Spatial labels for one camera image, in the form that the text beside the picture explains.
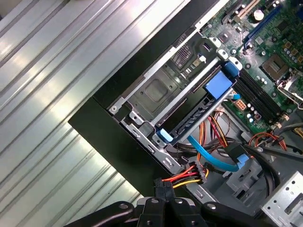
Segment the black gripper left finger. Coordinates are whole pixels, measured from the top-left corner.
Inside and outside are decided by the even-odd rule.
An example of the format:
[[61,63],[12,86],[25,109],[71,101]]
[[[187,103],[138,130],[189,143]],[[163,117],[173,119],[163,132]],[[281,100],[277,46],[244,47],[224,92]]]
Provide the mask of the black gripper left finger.
[[153,197],[144,197],[137,205],[118,201],[67,224],[68,227],[162,227],[164,226],[164,182],[153,183]]

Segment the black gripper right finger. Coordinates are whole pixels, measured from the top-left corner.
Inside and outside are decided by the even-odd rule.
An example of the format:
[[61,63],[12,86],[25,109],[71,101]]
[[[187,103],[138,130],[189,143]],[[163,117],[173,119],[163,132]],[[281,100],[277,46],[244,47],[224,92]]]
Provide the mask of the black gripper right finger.
[[225,206],[217,202],[207,202],[197,208],[185,198],[175,196],[171,182],[163,182],[166,214],[170,227],[272,227],[265,220]]

